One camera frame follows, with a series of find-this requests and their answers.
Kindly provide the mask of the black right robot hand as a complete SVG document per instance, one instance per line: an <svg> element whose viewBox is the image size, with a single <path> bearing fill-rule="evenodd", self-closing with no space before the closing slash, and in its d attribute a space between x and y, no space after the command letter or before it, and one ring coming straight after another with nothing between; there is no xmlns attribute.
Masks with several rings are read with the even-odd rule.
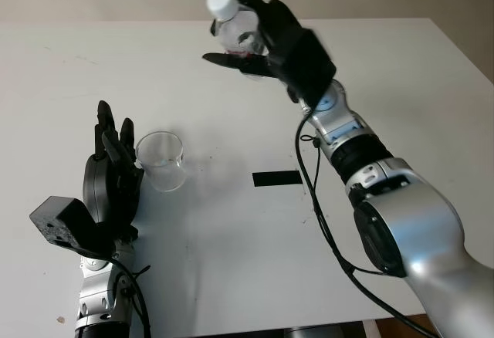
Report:
<svg viewBox="0 0 494 338"><path fill-rule="evenodd" d="M210 33L223 52L202 58L251 78L273 77L267 53L284 31L299 24L288 7L279 0L206 0L206 7L213 17Z"/></svg>

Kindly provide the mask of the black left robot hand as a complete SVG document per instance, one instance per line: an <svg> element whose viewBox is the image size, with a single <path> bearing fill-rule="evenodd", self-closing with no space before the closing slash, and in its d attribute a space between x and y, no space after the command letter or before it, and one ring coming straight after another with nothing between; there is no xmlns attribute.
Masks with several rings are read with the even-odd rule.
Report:
<svg viewBox="0 0 494 338"><path fill-rule="evenodd" d="M125 118L115 127L110 105L101 100L94 127L95 151L86 162L83 203L98 226L114 238L137 239L132 225L140 200L144 170L136 166L134 123Z"/></svg>

